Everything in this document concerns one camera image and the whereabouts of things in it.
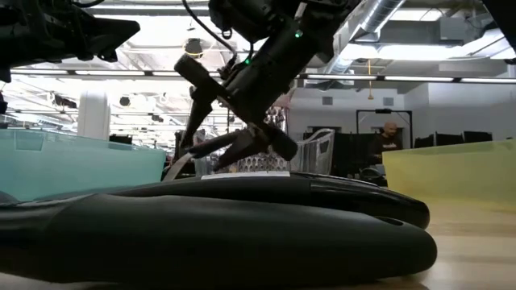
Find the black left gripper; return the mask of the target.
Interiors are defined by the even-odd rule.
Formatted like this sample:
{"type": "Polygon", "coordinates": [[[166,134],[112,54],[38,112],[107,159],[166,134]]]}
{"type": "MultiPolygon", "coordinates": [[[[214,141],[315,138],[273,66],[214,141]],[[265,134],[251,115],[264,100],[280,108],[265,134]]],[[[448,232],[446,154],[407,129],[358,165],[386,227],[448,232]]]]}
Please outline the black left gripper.
{"type": "Polygon", "coordinates": [[[140,31],[133,20],[97,18],[85,9],[98,1],[17,1],[15,64],[60,63],[76,57],[118,60],[116,48],[140,31]]]}

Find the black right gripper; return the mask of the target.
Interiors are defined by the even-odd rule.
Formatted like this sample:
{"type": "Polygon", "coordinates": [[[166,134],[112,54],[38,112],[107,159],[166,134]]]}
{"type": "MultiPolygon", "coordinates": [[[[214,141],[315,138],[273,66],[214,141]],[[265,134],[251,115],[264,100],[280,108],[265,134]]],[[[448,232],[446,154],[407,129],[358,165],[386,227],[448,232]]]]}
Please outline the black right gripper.
{"type": "Polygon", "coordinates": [[[265,113],[289,91],[293,79],[321,50],[323,38],[317,31],[294,24],[269,36],[261,49],[247,63],[241,64],[223,82],[216,81],[193,57],[184,54],[174,69],[191,85],[193,100],[189,120],[180,147],[195,155],[211,153],[229,146],[215,166],[215,171],[241,159],[272,148],[280,157],[291,160],[298,151],[296,143],[285,133],[265,123],[265,113]],[[212,111],[211,103],[221,101],[248,128],[226,134],[210,145],[194,145],[194,134],[212,111]]]}

